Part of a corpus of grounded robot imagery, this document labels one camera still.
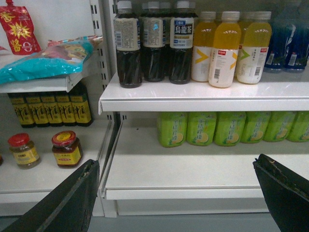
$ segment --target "condiment jar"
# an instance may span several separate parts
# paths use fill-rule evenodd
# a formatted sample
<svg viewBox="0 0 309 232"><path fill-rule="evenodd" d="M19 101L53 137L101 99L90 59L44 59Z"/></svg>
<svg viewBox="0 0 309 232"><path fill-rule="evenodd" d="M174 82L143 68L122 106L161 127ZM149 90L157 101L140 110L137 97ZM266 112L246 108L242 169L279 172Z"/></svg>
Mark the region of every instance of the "condiment jar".
<svg viewBox="0 0 309 232"><path fill-rule="evenodd" d="M27 133L13 135L9 138L8 143L16 163L21 169L33 168L41 162L34 143Z"/></svg>
<svg viewBox="0 0 309 232"><path fill-rule="evenodd" d="M53 154L59 167L74 167L83 157L83 150L75 132L66 130L52 138Z"/></svg>

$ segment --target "jar label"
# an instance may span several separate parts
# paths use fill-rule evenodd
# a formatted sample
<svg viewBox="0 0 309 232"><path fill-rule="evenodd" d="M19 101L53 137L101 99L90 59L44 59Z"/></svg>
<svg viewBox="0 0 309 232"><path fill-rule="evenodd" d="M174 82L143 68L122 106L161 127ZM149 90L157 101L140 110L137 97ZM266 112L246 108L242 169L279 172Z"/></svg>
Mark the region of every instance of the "jar label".
<svg viewBox="0 0 309 232"><path fill-rule="evenodd" d="M59 165L75 165L81 159L78 147L72 153L54 153L54 156Z"/></svg>
<svg viewBox="0 0 309 232"><path fill-rule="evenodd" d="M13 152L17 164L25 165L37 161L40 156L35 148L25 152Z"/></svg>

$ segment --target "yellow drink bottle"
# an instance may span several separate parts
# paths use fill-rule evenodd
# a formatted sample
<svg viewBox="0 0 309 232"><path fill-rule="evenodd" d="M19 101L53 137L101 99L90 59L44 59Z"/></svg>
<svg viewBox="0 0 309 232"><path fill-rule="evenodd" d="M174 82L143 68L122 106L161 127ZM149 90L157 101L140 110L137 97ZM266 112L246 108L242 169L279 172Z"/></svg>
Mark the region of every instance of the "yellow drink bottle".
<svg viewBox="0 0 309 232"><path fill-rule="evenodd" d="M216 12L203 11L200 14L200 23L195 29L193 39L193 57L191 78L194 81L208 81L211 49L213 46L216 24Z"/></svg>
<svg viewBox="0 0 309 232"><path fill-rule="evenodd" d="M232 85L241 37L238 20L238 11L224 11L215 32L209 72L209 84L214 87Z"/></svg>
<svg viewBox="0 0 309 232"><path fill-rule="evenodd" d="M255 12L239 52L237 79L246 84L256 84L261 80L271 37L271 12Z"/></svg>

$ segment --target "plastic bottle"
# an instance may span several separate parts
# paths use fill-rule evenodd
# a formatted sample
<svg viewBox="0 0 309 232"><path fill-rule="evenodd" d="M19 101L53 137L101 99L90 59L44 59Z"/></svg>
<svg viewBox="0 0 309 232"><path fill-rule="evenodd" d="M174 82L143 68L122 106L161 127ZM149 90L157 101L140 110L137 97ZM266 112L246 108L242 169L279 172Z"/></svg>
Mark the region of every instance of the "plastic bottle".
<svg viewBox="0 0 309 232"><path fill-rule="evenodd" d="M144 79L150 82L158 82L164 79L165 58L163 47L165 46L165 23L160 13L158 1L148 2L148 14L143 21L143 50L141 54Z"/></svg>
<svg viewBox="0 0 309 232"><path fill-rule="evenodd" d="M245 127L240 141L245 144L260 142L270 120L270 111L249 111L246 112Z"/></svg>
<svg viewBox="0 0 309 232"><path fill-rule="evenodd" d="M119 1L114 19L117 72L120 86L139 87L142 83L140 69L140 26L131 1Z"/></svg>
<svg viewBox="0 0 309 232"><path fill-rule="evenodd" d="M186 140L188 114L162 112L157 118L158 139L163 147L180 146Z"/></svg>
<svg viewBox="0 0 309 232"><path fill-rule="evenodd" d="M215 16L216 12L201 12L200 23L195 29L191 67L191 78L194 81L208 81L211 49L217 28L214 22Z"/></svg>
<svg viewBox="0 0 309 232"><path fill-rule="evenodd" d="M237 79L246 84L256 84L261 80L271 37L270 11L255 12L239 54Z"/></svg>
<svg viewBox="0 0 309 232"><path fill-rule="evenodd" d="M173 84L187 84L191 77L194 19L189 11L189 1L177 2L177 13L170 22L170 47L172 48Z"/></svg>
<svg viewBox="0 0 309 232"><path fill-rule="evenodd" d="M240 142L246 121L245 112L218 112L214 142L219 146L235 146Z"/></svg>
<svg viewBox="0 0 309 232"><path fill-rule="evenodd" d="M289 135L295 116L294 111L272 111L263 140L267 142L284 140Z"/></svg>
<svg viewBox="0 0 309 232"><path fill-rule="evenodd" d="M207 146L212 143L216 128L216 112L190 112L187 126L187 142Z"/></svg>
<svg viewBox="0 0 309 232"><path fill-rule="evenodd" d="M291 47L285 58L284 71L302 73L307 65L309 55L309 2L304 1L299 7L296 31Z"/></svg>
<svg viewBox="0 0 309 232"><path fill-rule="evenodd" d="M209 73L209 84L214 87L232 85L241 37L238 20L238 11L225 11L216 29Z"/></svg>
<svg viewBox="0 0 309 232"><path fill-rule="evenodd" d="M292 38L296 31L300 0L287 0L281 13L271 22L272 35L269 43L264 71L279 73L289 53Z"/></svg>
<svg viewBox="0 0 309 232"><path fill-rule="evenodd" d="M309 141L309 111L297 112L286 139L292 142Z"/></svg>

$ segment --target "bottle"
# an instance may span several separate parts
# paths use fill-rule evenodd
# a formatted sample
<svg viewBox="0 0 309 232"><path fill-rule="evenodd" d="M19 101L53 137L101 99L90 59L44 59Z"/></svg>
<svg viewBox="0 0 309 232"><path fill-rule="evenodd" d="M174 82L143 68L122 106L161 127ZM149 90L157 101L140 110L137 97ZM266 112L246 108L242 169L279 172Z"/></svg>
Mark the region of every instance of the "bottle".
<svg viewBox="0 0 309 232"><path fill-rule="evenodd" d="M63 125L68 127L75 126L76 119L69 94L66 91L56 92L56 101L60 109Z"/></svg>
<svg viewBox="0 0 309 232"><path fill-rule="evenodd" d="M291 131L286 139L292 142L309 141L309 111L297 112Z"/></svg>
<svg viewBox="0 0 309 232"><path fill-rule="evenodd" d="M238 20L238 11L224 11L216 29L209 72L209 84L214 87L232 85L241 37Z"/></svg>
<svg viewBox="0 0 309 232"><path fill-rule="evenodd" d="M304 1L299 7L296 31L292 38L291 47L287 53L284 71L302 73L307 65L309 55L309 3Z"/></svg>
<svg viewBox="0 0 309 232"><path fill-rule="evenodd" d="M246 122L240 141L245 144L259 143L265 134L270 111L249 111L246 112Z"/></svg>
<svg viewBox="0 0 309 232"><path fill-rule="evenodd" d="M194 20L189 12L189 1L177 2L177 13L170 22L173 84L187 84L191 78Z"/></svg>
<svg viewBox="0 0 309 232"><path fill-rule="evenodd" d="M141 54L144 79L158 82L164 79L165 23L158 1L148 2L148 14L143 21L143 50Z"/></svg>
<svg viewBox="0 0 309 232"><path fill-rule="evenodd" d="M23 128L35 127L31 110L22 93L8 93L10 101L14 107L19 123Z"/></svg>
<svg viewBox="0 0 309 232"><path fill-rule="evenodd" d="M246 121L245 112L218 112L214 142L219 146L235 146L240 142Z"/></svg>
<svg viewBox="0 0 309 232"><path fill-rule="evenodd" d="M26 101L37 127L48 127L49 121L39 93L27 93Z"/></svg>
<svg viewBox="0 0 309 232"><path fill-rule="evenodd" d="M162 112L157 118L159 143L163 147L180 146L186 140L188 114Z"/></svg>
<svg viewBox="0 0 309 232"><path fill-rule="evenodd" d="M211 144L216 120L216 112L190 112L186 134L187 142L197 146Z"/></svg>
<svg viewBox="0 0 309 232"><path fill-rule="evenodd" d="M63 121L55 94L53 92L42 92L40 93L40 98L43 102L49 125L52 127L63 126Z"/></svg>
<svg viewBox="0 0 309 232"><path fill-rule="evenodd" d="M139 21L131 1L119 1L117 7L114 31L119 82L123 88L135 88L142 83Z"/></svg>
<svg viewBox="0 0 309 232"><path fill-rule="evenodd" d="M256 84L261 80L271 37L270 11L259 11L254 14L244 37L243 46L238 56L236 69L238 81Z"/></svg>
<svg viewBox="0 0 309 232"><path fill-rule="evenodd" d="M194 81L208 81L211 49L217 28L214 22L215 16L216 12L201 12L200 23L195 29L191 67L191 78Z"/></svg>
<svg viewBox="0 0 309 232"><path fill-rule="evenodd" d="M279 73L291 47L296 31L300 0L287 0L281 13L271 23L272 35L266 57L265 72Z"/></svg>
<svg viewBox="0 0 309 232"><path fill-rule="evenodd" d="M171 76L171 49L170 49L170 20L172 17L170 2L161 2L160 11L163 15L163 20L165 20L165 46L163 47L163 57L164 57L164 76Z"/></svg>
<svg viewBox="0 0 309 232"><path fill-rule="evenodd" d="M20 169L29 169L37 166L41 158L36 151L34 143L27 133L13 135L8 139L10 151Z"/></svg>
<svg viewBox="0 0 309 232"><path fill-rule="evenodd" d="M82 82L77 83L69 92L69 97L75 114L76 124L82 127L90 126L93 122L93 117L86 86Z"/></svg>
<svg viewBox="0 0 309 232"><path fill-rule="evenodd" d="M267 142L284 140L289 135L295 116L294 111L272 111L263 140Z"/></svg>

